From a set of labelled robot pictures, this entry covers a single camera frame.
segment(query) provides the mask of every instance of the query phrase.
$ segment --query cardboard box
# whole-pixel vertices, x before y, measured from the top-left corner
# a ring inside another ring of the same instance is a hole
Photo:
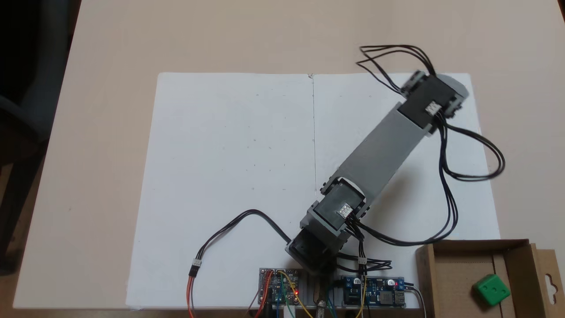
[[[428,318],[565,317],[565,297],[554,250],[521,240],[444,240],[416,252]],[[487,307],[472,285],[497,274],[510,297]],[[546,274],[557,289],[550,300]]]

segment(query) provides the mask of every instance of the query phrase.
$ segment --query table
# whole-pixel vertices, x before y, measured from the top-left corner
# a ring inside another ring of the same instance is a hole
[[[507,157],[492,182],[501,236],[557,249],[565,273],[556,0],[84,0],[14,306],[125,308],[160,72],[360,72],[359,45],[399,43],[471,74],[483,134]]]

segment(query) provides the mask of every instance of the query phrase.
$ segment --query circuit board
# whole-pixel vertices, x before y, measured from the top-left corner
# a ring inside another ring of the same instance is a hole
[[[342,276],[345,282],[344,306],[361,305],[364,286],[358,276]],[[404,277],[367,276],[365,306],[405,307]]]
[[[281,302],[284,303],[286,298],[288,300],[288,303],[291,305],[296,305],[299,304],[298,303],[298,299],[296,298],[296,295],[294,295],[294,292],[292,291],[292,288],[290,288],[290,282],[286,279],[286,277],[283,275],[281,278],[281,274],[277,274],[278,271],[283,271],[285,272],[288,277],[290,278],[290,280],[292,281],[292,283],[294,283],[294,289],[298,292],[299,290],[299,281],[300,281],[300,276],[302,275],[302,270],[301,269],[286,269],[286,268],[260,268],[259,269],[259,297],[257,299],[258,304],[261,304],[261,301],[263,301],[263,297],[266,295],[267,290],[264,289],[265,287],[265,279],[267,278],[267,274],[269,273],[269,271],[274,271],[274,274],[271,276],[271,281],[269,282],[269,288],[272,288],[273,290],[273,296],[272,296],[272,301],[273,302]]]

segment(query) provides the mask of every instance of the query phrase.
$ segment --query green cube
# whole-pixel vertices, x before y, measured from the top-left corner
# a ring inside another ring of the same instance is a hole
[[[495,274],[485,276],[476,282],[473,288],[491,306],[500,303],[503,299],[510,296],[510,289]]]

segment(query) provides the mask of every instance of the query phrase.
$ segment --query white cardboard sheet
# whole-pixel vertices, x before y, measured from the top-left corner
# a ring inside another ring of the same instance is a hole
[[[408,76],[392,75],[398,84]],[[470,77],[451,76],[471,92],[451,123],[480,131]],[[188,270],[198,249],[246,209],[262,210],[293,238],[306,209],[321,199],[317,189],[400,100],[369,74],[160,74],[127,305],[186,308]],[[405,240],[441,228],[447,212],[439,142],[434,134],[416,147],[364,223]],[[447,151],[452,169],[487,171],[479,143],[452,133]],[[499,238],[490,183],[449,184],[460,212],[450,238]],[[344,251],[356,254],[357,243],[350,241]],[[244,219],[207,249],[195,306],[247,307],[259,267],[299,267],[284,246],[261,218]],[[417,282],[414,250],[372,238],[365,243],[369,257],[393,260],[394,269],[375,274]],[[218,302],[219,288],[230,285],[236,292]],[[418,306],[415,298],[407,302]]]

